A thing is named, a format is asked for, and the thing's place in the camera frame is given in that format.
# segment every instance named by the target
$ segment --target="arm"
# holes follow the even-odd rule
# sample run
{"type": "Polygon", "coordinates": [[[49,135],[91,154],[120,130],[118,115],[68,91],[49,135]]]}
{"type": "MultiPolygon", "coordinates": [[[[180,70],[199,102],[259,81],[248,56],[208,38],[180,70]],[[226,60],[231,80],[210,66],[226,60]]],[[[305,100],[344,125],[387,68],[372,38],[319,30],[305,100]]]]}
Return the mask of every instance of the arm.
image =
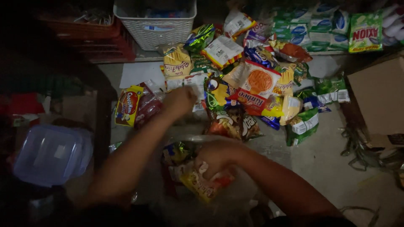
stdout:
{"type": "Polygon", "coordinates": [[[105,161],[89,186],[84,206],[119,203],[119,198],[130,195],[167,129],[189,112],[195,101],[196,97],[190,87],[179,88],[167,94],[163,110],[105,161]]]}
{"type": "Polygon", "coordinates": [[[209,165],[204,175],[206,179],[229,164],[238,165],[289,216],[342,216],[334,205],[303,178],[241,143],[206,143],[198,154],[196,165],[202,161],[209,165]]]}

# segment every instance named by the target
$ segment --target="red package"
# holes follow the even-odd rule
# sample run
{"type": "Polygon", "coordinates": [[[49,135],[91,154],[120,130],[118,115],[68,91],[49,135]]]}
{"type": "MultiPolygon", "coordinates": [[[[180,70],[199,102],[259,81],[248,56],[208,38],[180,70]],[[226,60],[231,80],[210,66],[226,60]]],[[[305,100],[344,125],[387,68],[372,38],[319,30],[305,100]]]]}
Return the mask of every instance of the red package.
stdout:
{"type": "Polygon", "coordinates": [[[134,128],[140,129],[154,115],[160,112],[163,106],[164,92],[151,80],[138,84],[143,87],[143,95],[140,97],[134,128]]]}

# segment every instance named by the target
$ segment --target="brown cardboard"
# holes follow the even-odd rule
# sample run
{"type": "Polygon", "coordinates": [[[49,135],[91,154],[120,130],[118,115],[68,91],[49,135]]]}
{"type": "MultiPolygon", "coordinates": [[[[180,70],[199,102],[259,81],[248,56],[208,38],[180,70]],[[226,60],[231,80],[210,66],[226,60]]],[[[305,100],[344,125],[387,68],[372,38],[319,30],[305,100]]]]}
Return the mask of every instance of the brown cardboard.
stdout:
{"type": "Polygon", "coordinates": [[[398,57],[348,76],[371,135],[404,133],[404,58],[398,57]]]}

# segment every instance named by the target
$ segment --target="white paper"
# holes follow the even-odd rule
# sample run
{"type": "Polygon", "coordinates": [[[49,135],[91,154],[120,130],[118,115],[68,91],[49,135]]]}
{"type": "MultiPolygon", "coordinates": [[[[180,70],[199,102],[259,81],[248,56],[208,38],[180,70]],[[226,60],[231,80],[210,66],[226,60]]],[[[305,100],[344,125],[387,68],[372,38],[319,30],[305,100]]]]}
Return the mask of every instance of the white paper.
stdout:
{"type": "Polygon", "coordinates": [[[119,88],[128,88],[152,80],[158,87],[165,90],[165,78],[160,65],[163,65],[162,61],[125,63],[119,88]]]}

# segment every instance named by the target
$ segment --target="hand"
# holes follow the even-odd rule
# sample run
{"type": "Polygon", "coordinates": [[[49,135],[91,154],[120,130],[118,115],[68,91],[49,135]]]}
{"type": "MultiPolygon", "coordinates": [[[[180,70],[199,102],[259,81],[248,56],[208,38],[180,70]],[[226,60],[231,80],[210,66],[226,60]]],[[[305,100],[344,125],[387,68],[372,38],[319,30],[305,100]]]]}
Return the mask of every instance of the hand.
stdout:
{"type": "Polygon", "coordinates": [[[238,156],[248,150],[250,150],[248,147],[237,141],[206,142],[197,151],[198,156],[195,159],[194,167],[199,169],[202,163],[206,162],[209,167],[203,173],[203,177],[210,180],[216,173],[226,169],[228,165],[235,164],[238,156]]]}
{"type": "Polygon", "coordinates": [[[172,90],[163,101],[163,115],[176,121],[192,110],[196,98],[194,91],[189,86],[172,90]]]}

